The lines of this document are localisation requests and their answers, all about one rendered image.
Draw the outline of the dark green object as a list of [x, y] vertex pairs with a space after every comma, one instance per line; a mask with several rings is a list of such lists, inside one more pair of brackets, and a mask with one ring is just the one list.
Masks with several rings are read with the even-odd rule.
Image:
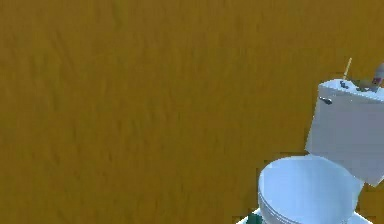
[[246, 224], [263, 224], [263, 219], [260, 215], [250, 213], [248, 215], [248, 219], [246, 221]]

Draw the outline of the white toilet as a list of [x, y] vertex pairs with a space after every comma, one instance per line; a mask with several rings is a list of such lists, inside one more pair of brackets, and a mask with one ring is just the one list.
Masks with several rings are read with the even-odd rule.
[[261, 170], [250, 213], [263, 224], [373, 224], [357, 205], [366, 184], [384, 181], [384, 89], [361, 92], [350, 81], [344, 89], [340, 81], [318, 85], [306, 153]]

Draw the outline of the thin yellow stick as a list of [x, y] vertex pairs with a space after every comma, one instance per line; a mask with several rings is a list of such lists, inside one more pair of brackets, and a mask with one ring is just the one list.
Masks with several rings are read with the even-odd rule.
[[345, 71], [344, 71], [343, 77], [342, 77], [343, 80], [347, 79], [348, 72], [349, 72], [349, 69], [350, 69], [350, 66], [351, 66], [351, 63], [352, 63], [352, 59], [353, 59], [352, 57], [350, 57], [348, 59], [348, 62], [347, 62], [347, 65], [346, 65], [346, 68], [345, 68]]

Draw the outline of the grey spray bottle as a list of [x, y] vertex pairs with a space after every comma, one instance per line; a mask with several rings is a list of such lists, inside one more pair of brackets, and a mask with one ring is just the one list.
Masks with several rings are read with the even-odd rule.
[[377, 92], [383, 81], [384, 81], [384, 62], [381, 63], [375, 70], [375, 74], [371, 82], [372, 84], [371, 90], [373, 92]]

